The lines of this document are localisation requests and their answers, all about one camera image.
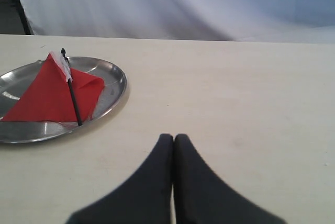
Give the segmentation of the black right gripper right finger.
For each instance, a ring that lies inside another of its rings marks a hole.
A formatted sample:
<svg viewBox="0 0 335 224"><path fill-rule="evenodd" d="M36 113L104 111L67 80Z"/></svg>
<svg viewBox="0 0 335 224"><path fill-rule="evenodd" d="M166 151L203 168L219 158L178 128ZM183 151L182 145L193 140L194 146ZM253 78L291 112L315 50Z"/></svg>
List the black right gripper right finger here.
<svg viewBox="0 0 335 224"><path fill-rule="evenodd" d="M227 185L186 134L174 140L174 203L177 223L285 223Z"/></svg>

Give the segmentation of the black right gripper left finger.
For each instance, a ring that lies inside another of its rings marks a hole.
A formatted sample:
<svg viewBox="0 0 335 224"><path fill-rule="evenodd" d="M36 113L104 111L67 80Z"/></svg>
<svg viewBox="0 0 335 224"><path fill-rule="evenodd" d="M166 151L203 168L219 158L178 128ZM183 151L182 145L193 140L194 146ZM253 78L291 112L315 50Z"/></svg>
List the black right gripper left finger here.
<svg viewBox="0 0 335 224"><path fill-rule="evenodd" d="M171 223L173 137L161 134L141 166L68 223Z"/></svg>

